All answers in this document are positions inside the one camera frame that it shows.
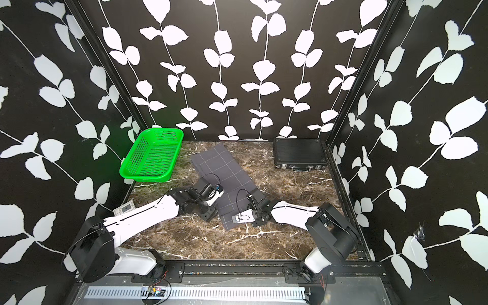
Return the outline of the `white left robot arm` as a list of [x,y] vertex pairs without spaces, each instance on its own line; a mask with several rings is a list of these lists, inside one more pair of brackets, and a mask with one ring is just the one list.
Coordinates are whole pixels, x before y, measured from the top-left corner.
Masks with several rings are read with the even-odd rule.
[[224,194],[220,183],[201,178],[194,186],[175,188],[159,199],[118,216],[88,218],[67,251],[85,283],[108,275],[134,275],[143,281],[163,278],[166,262],[155,249],[122,247],[127,240],[161,222],[181,215],[197,214],[212,220],[215,202]]

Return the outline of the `grey checked pillowcase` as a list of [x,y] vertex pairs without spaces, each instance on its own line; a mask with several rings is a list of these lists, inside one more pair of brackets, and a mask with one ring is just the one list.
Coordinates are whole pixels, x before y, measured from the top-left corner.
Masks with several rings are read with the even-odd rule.
[[200,177],[223,187],[224,194],[215,202],[215,206],[227,231],[237,226],[232,217],[248,209],[249,194],[257,202],[266,198],[223,144],[192,155],[191,163]]

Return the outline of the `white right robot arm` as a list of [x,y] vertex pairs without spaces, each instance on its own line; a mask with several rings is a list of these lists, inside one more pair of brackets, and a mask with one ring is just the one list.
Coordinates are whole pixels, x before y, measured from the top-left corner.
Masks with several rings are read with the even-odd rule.
[[297,275],[308,283],[313,282],[325,268],[344,263],[357,247],[358,231],[330,203],[304,207],[283,200],[258,200],[252,194],[245,198],[249,202],[247,209],[233,217],[234,223],[248,222],[259,227],[274,221],[298,227],[310,234],[316,247],[300,263],[300,270],[285,268],[287,273]]

